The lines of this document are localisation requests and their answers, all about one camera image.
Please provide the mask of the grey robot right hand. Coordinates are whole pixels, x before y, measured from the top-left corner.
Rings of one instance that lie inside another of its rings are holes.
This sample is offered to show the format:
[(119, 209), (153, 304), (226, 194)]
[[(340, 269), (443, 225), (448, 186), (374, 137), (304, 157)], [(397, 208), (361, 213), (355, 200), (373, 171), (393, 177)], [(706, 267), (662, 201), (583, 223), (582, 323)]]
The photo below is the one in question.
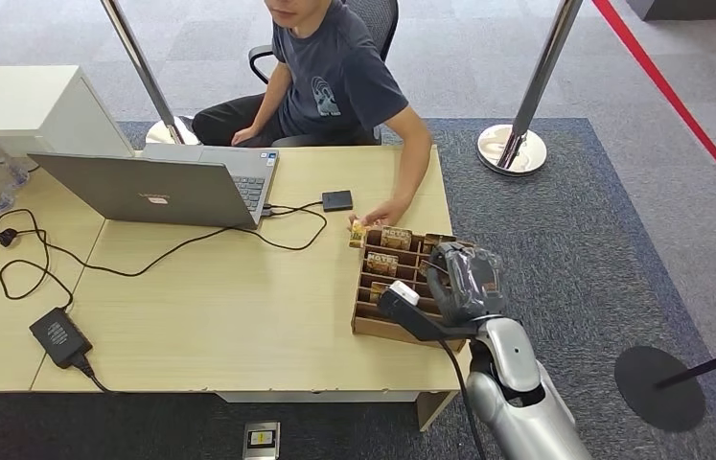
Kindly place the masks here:
[(434, 246), (425, 276), (443, 320), (461, 326), (504, 314), (502, 259), (491, 251), (457, 241)]

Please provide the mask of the person's left hand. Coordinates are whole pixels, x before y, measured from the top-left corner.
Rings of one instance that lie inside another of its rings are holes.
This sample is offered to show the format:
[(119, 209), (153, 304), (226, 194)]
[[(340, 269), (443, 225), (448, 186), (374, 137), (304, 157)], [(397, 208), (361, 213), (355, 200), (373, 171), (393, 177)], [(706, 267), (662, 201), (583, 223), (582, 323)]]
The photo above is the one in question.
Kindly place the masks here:
[(352, 229), (357, 222), (363, 227), (373, 226), (395, 226), (404, 216), (411, 201), (406, 199), (392, 198), (381, 203), (376, 209), (365, 216), (352, 214), (349, 216), (348, 229)]

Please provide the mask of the person's right hand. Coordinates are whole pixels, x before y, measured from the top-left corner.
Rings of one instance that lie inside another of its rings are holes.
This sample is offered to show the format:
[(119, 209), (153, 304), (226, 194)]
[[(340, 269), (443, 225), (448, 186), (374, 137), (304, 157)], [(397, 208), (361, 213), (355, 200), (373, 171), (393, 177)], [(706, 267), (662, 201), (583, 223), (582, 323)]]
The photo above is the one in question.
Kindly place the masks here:
[(243, 128), (239, 131), (237, 131), (230, 141), (230, 145), (232, 147), (244, 145), (247, 142), (249, 142), (254, 137), (257, 137), (261, 132), (261, 129), (258, 126), (251, 125), (246, 128)]

